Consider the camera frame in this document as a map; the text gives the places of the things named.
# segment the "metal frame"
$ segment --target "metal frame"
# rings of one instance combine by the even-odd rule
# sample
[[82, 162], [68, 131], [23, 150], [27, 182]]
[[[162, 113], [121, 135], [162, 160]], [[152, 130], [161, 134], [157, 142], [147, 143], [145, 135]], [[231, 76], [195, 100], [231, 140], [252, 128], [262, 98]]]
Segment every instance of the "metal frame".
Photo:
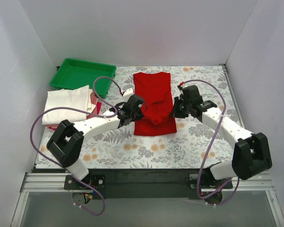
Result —
[[[235, 96], [233, 94], [233, 90], [230, 84], [230, 80], [227, 74], [227, 69], [225, 64], [221, 64], [220, 66], [222, 66], [225, 77], [227, 79], [228, 82], [228, 86], [231, 92], [231, 96], [232, 99], [235, 103], [235, 108], [237, 110], [238, 116], [239, 116], [239, 120], [240, 123], [242, 125], [242, 127], [244, 127], [244, 123], [239, 111], [239, 107], [237, 104], [237, 101], [235, 99]], [[65, 182], [65, 177], [66, 177], [66, 173], [62, 173], [61, 169], [47, 169], [45, 171], [40, 171], [34, 168], [33, 170], [35, 173], [29, 173], [26, 174], [25, 179], [23, 181], [22, 184], [22, 189], [21, 189], [21, 193], [20, 193], [20, 197], [18, 200], [18, 204], [15, 210], [15, 214], [11, 223], [12, 227], [19, 227], [24, 215], [24, 211], [25, 211], [25, 207], [27, 204], [27, 199], [28, 199], [28, 195], [30, 192], [70, 192], [70, 190], [64, 190], [64, 182]], [[177, 196], [176, 197], [189, 197], [191, 198], [191, 194], [192, 191], [191, 189], [188, 188], [188, 186], [185, 184], [185, 182], [182, 182], [183, 177], [185, 176], [189, 176], [189, 174], [193, 174], [196, 173], [198, 171], [198, 169], [171, 169], [169, 170], [169, 172], [164, 174], [164, 171], [168, 171], [168, 170], [158, 170], [158, 171], [154, 171], [154, 170], [146, 170], [146, 169], [131, 169], [128, 171], [132, 171], [135, 172], [134, 174], [151, 174], [153, 177], [156, 178], [156, 182], [157, 179], [159, 179], [159, 183], [158, 184], [165, 184], [164, 187], [166, 187], [166, 185], [168, 185], [169, 187], [173, 188], [173, 190], [177, 191]], [[116, 172], [116, 170], [114, 169], [94, 169], [93, 172], [95, 172], [95, 174], [103, 174], [103, 172], [106, 172], [106, 174], [112, 174], [112, 172]], [[153, 184], [151, 184], [151, 179], [145, 181], [145, 179], [147, 179], [148, 177], [141, 177], [138, 176], [140, 181], [138, 182], [138, 186], [141, 187], [141, 185], [144, 185], [146, 187], [148, 187], [148, 191], [149, 187], [154, 187], [155, 186], [155, 181], [153, 178]], [[237, 180], [234, 179], [232, 181], [233, 185], [235, 185], [237, 183]], [[204, 192], [208, 192], [208, 191], [212, 191], [211, 189], [202, 189], [202, 191]], [[224, 189], [224, 191], [233, 191], [233, 189]], [[238, 191], [266, 191], [267, 194], [267, 199], [269, 201], [273, 216], [275, 218], [275, 222], [276, 225], [278, 227], [284, 227], [284, 218], [282, 216], [279, 204], [277, 202], [277, 198], [275, 196], [275, 191], [274, 191], [274, 186], [272, 184], [272, 181], [270, 179], [269, 173], [268, 171], [265, 171], [255, 177], [252, 177], [250, 179], [248, 179], [247, 181], [241, 181], [240, 185], [238, 187]], [[71, 192], [81, 192], [81, 190], [71, 190]], [[156, 195], [148, 195], [150, 198], [156, 198]]]
[[284, 218], [278, 200], [275, 196], [275, 191], [266, 191], [266, 195], [268, 198], [271, 211], [274, 215], [276, 225], [284, 227]]
[[10, 227], [20, 227], [21, 221], [24, 215], [25, 207], [27, 205], [28, 195], [29, 195], [29, 192], [20, 193], [19, 200], [16, 206], [13, 220], [10, 224]]

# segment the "white cloth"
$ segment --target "white cloth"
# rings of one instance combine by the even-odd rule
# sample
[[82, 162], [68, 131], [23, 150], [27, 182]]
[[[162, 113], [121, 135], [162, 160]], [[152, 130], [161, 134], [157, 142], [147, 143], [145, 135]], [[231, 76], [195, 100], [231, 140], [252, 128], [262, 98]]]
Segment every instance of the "white cloth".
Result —
[[95, 104], [91, 104], [91, 106], [89, 108], [87, 108], [87, 112], [91, 113], [94, 111], [94, 109], [96, 108]]
[[[89, 86], [78, 88], [76, 90], [57, 90], [48, 91], [44, 111], [54, 107], [72, 107], [87, 111], [91, 108]], [[43, 125], [59, 124], [63, 120], [77, 122], [86, 120], [85, 113], [79, 113], [72, 110], [54, 110], [46, 113], [42, 118]]]

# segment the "gray floor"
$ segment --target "gray floor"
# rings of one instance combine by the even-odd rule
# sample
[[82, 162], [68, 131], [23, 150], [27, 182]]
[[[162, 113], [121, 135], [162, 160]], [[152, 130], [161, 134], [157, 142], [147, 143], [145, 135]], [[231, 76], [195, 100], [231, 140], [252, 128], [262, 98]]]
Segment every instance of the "gray floor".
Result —
[[[108, 199], [106, 211], [94, 217], [66, 202], [71, 193], [31, 192], [22, 227], [274, 227], [265, 192], [237, 192], [217, 208], [184, 202], [183, 199]], [[99, 210], [101, 201], [89, 207]]]

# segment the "red cloth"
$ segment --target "red cloth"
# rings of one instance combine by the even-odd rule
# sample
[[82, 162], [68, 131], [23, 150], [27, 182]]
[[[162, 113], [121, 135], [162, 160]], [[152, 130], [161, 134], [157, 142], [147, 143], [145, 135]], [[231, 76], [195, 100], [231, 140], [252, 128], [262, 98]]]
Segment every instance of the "red cloth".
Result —
[[175, 118], [169, 117], [173, 108], [170, 92], [170, 73], [133, 75], [135, 94], [144, 98], [142, 107], [145, 117], [134, 123], [134, 135], [159, 136], [177, 132]]
[[101, 105], [102, 105], [101, 102], [97, 102], [97, 114], [100, 113]]

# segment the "plastic tray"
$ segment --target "plastic tray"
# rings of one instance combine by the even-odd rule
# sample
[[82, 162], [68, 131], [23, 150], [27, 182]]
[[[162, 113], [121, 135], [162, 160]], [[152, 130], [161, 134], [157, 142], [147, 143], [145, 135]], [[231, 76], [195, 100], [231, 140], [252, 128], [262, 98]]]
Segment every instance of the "plastic tray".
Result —
[[[102, 76], [113, 78], [115, 70], [114, 65], [66, 58], [50, 85], [56, 89], [74, 90], [86, 85], [92, 88], [95, 79]], [[96, 83], [96, 91], [102, 98], [106, 97], [110, 84], [108, 79], [101, 79]]]

